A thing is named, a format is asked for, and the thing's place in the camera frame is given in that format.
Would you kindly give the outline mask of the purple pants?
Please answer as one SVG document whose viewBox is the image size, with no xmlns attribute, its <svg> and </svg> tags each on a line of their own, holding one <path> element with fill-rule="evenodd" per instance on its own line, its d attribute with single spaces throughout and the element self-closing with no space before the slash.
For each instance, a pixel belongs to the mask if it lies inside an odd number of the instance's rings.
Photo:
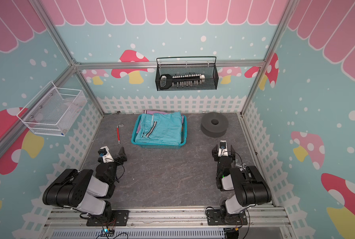
<svg viewBox="0 0 355 239">
<path fill-rule="evenodd" d="M 161 126 L 162 130 L 169 127 L 182 126 L 184 123 L 184 116 L 179 113 L 167 113 L 161 111 L 143 111 L 136 133 L 146 133 L 146 130 L 150 131 L 153 127 L 156 130 L 157 126 Z"/>
</svg>

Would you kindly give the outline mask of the teal pants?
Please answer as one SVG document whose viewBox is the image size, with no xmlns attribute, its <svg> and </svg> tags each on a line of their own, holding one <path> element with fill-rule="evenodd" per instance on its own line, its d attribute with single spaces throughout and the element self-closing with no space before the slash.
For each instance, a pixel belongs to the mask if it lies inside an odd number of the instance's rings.
<svg viewBox="0 0 355 239">
<path fill-rule="evenodd" d="M 181 143 L 183 117 L 179 112 L 170 114 L 142 114 L 134 142 L 139 144 L 178 145 Z"/>
</svg>

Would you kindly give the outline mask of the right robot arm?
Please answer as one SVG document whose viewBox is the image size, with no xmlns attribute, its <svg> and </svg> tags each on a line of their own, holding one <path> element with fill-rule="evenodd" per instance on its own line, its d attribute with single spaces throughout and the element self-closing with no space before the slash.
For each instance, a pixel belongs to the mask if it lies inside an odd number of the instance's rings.
<svg viewBox="0 0 355 239">
<path fill-rule="evenodd" d="M 225 140 L 212 150 L 217 162 L 216 187 L 222 192 L 233 191 L 234 195 L 223 201 L 219 209 L 206 209 L 209 225 L 247 225 L 247 209 L 272 200 L 271 190 L 257 167 L 237 166 L 237 156 Z"/>
</svg>

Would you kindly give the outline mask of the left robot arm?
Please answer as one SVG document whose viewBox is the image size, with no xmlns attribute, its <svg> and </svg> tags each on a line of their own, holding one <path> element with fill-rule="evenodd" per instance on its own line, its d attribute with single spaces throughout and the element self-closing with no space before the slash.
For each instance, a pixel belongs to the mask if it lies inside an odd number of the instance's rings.
<svg viewBox="0 0 355 239">
<path fill-rule="evenodd" d="M 79 211 L 88 215 L 90 221 L 114 221 L 114 213 L 107 199 L 115 191 L 115 183 L 120 179 L 117 169 L 124 166 L 127 155 L 124 147 L 121 147 L 114 158 L 107 146 L 101 147 L 98 154 L 99 165 L 95 170 L 64 170 L 43 193 L 43 203 Z"/>
</svg>

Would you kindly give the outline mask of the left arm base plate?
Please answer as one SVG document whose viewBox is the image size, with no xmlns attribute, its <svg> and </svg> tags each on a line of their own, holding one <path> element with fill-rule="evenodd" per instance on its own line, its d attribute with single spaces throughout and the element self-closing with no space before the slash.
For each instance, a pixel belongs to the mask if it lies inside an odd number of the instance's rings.
<svg viewBox="0 0 355 239">
<path fill-rule="evenodd" d="M 124 227 L 127 225 L 129 218 L 129 210 L 109 210 L 99 216 L 90 216 L 87 220 L 86 226 L 99 227 L 99 226 L 119 226 Z"/>
</svg>

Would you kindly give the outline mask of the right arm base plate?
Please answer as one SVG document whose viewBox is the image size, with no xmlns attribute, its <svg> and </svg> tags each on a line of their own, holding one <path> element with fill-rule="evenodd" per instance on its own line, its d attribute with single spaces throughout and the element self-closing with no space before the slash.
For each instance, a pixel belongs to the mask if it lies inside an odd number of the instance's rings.
<svg viewBox="0 0 355 239">
<path fill-rule="evenodd" d="M 238 214 L 228 214 L 223 209 L 208 207 L 205 209 L 207 223 L 209 226 L 245 226 L 248 225 L 245 211 Z"/>
</svg>

